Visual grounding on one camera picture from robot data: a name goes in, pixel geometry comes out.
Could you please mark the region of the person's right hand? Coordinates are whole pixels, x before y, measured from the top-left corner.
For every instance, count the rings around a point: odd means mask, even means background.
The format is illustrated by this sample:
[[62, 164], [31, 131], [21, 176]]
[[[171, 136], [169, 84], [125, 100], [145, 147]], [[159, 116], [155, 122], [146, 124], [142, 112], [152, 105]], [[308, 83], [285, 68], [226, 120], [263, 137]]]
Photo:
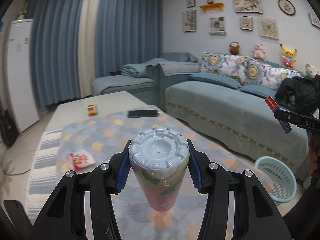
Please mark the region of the person's right hand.
[[319, 150], [313, 148], [312, 137], [308, 138], [308, 172], [312, 177], [317, 174]]

